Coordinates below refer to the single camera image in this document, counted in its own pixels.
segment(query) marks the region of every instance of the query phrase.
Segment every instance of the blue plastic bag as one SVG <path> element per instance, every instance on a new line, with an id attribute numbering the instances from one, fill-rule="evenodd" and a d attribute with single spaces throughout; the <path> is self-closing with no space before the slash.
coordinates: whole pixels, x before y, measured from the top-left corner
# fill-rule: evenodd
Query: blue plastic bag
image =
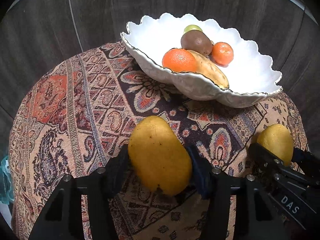
<path id="1" fill-rule="evenodd" d="M 12 179 L 9 170 L 8 156 L 6 156 L 1 161 L 0 167 L 0 202 L 9 205 L 9 202 L 13 202 L 13 200 Z"/>

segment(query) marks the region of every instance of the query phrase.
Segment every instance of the wavy bowl rim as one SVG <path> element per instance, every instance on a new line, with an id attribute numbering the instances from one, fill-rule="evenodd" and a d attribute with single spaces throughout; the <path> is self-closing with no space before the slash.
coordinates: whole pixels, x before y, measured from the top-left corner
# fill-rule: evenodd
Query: wavy bowl rim
<path id="1" fill-rule="evenodd" d="M 165 15 L 165 14 L 169 14 L 169 15 L 171 15 L 172 17 L 174 17 L 172 14 L 170 14 L 170 13 L 163 13 L 159 18 L 157 18 L 157 19 L 154 19 L 154 18 L 152 18 L 151 16 L 149 16 L 149 15 L 144 15 L 144 16 L 142 16 L 141 17 L 141 20 L 140 20 L 140 24 L 139 25 L 141 25 L 142 24 L 142 20 L 143 20 L 143 18 L 144 17 L 151 17 L 152 19 L 154 19 L 154 20 L 159 20 L 163 15 Z M 201 78 L 205 78 L 206 80 L 209 80 L 210 81 L 210 83 L 211 84 L 213 84 L 214 86 L 216 86 L 218 89 L 220 89 L 222 92 L 230 92 L 230 93 L 232 93 L 232 94 L 235 94 L 235 95 L 239 95 L 239 96 L 242 96 L 242 95 L 244 95 L 244 96 L 251 96 L 251 95 L 267 95 L 267 96 L 273 96 L 273 95 L 276 95 L 276 94 L 278 94 L 278 93 L 280 93 L 281 91 L 283 91 L 283 87 L 282 86 L 280 86 L 280 88 L 279 89 L 277 89 L 277 90 L 275 90 L 275 91 L 273 91 L 273 92 L 271 92 L 271 93 L 266 93 L 266 92 L 253 92 L 253 93 L 238 93 L 238 92 L 234 92 L 234 91 L 232 91 L 231 89 L 229 89 L 229 88 L 220 88 L 216 83 L 214 83 L 210 78 L 207 78 L 206 76 L 204 76 L 203 74 L 201 74 L 201 73 L 196 73 L 196 72 L 191 72 L 191 71 L 187 71 L 187 72 L 185 72 L 185 71 L 181 71 L 181 72 L 175 72 L 175 71 L 172 71 L 170 68 L 166 68 L 166 67 L 163 67 L 163 66 L 160 66 L 160 65 L 158 65 L 153 59 L 151 59 L 146 53 L 144 53 L 143 51 L 141 51 L 140 49 L 138 49 L 138 48 L 136 48 L 136 47 L 134 47 L 134 46 L 132 46 L 129 42 L 128 42 L 128 40 L 124 37 L 124 34 L 128 34 L 128 35 L 130 35 L 131 34 L 131 32 L 130 32 L 130 29 L 129 29 L 129 23 L 134 23 L 134 22 L 127 22 L 127 24 L 126 24 L 126 28 L 127 28 L 127 32 L 128 33 L 125 33 L 125 32 L 121 32 L 120 33 L 120 37 L 121 37 L 121 39 L 127 44 L 127 45 L 129 45 L 130 47 L 131 47 L 131 49 L 132 50 L 136 50 L 137 52 L 139 52 L 143 57 L 146 57 L 147 59 L 149 59 L 155 66 L 158 66 L 160 69 L 162 69 L 162 70 L 166 70 L 166 69 L 168 69 L 169 71 L 170 71 L 170 73 L 172 73 L 172 74 L 186 74 L 186 73 L 190 73 L 190 74 L 192 74 L 192 75 L 197 75 L 197 76 L 199 76 L 199 77 L 201 77 Z M 235 29 L 238 33 L 239 33 L 239 31 L 236 29 L 236 28 L 227 28 L 227 29 L 225 29 L 225 30 L 228 30 L 228 29 Z M 255 41 L 253 41 L 256 45 L 257 45 L 257 52 L 260 54 L 260 55 L 263 55 L 263 54 L 261 54 L 260 52 L 259 52 L 259 47 L 258 47 L 258 44 L 255 42 Z M 271 70 L 272 71 L 278 71 L 278 70 L 273 70 L 272 69 L 272 66 L 273 66 L 273 58 L 271 57 L 271 60 L 272 60 L 272 62 L 271 62 L 271 64 L 270 64 L 270 68 L 271 68 Z M 282 79 L 282 72 L 281 71 L 278 71 L 278 72 L 280 72 L 281 73 L 281 75 L 280 75 L 280 77 L 275 81 L 275 85 Z"/>

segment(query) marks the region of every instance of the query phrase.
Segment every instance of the banana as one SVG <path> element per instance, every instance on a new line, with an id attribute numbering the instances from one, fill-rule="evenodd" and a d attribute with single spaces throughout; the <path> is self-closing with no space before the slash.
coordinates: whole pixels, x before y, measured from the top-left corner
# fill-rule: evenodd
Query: banana
<path id="1" fill-rule="evenodd" d="M 196 73 L 200 73 L 211 79 L 220 88 L 229 88 L 229 82 L 226 75 L 211 60 L 200 53 L 188 50 L 198 62 Z"/>

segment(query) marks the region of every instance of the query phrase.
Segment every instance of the mango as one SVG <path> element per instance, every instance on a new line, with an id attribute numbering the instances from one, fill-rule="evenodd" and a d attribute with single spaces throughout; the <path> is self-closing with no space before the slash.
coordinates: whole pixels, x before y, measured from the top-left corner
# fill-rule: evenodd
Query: mango
<path id="1" fill-rule="evenodd" d="M 132 131 L 128 154 L 142 184 L 150 191 L 173 196 L 189 184 L 190 156 L 169 124 L 158 116 L 148 116 Z"/>

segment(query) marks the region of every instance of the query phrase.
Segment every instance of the yellow lemon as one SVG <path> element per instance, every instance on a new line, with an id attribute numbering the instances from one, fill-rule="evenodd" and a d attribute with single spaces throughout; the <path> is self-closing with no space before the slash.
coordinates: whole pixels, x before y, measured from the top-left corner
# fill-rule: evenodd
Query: yellow lemon
<path id="1" fill-rule="evenodd" d="M 148 116 L 133 130 L 128 154 L 143 185 L 150 191 L 176 195 L 189 184 L 191 158 L 168 123 L 159 116 Z"/>
<path id="2" fill-rule="evenodd" d="M 273 124 L 265 128 L 258 136 L 257 143 L 289 165 L 293 155 L 293 140 L 289 130 L 281 124 Z"/>

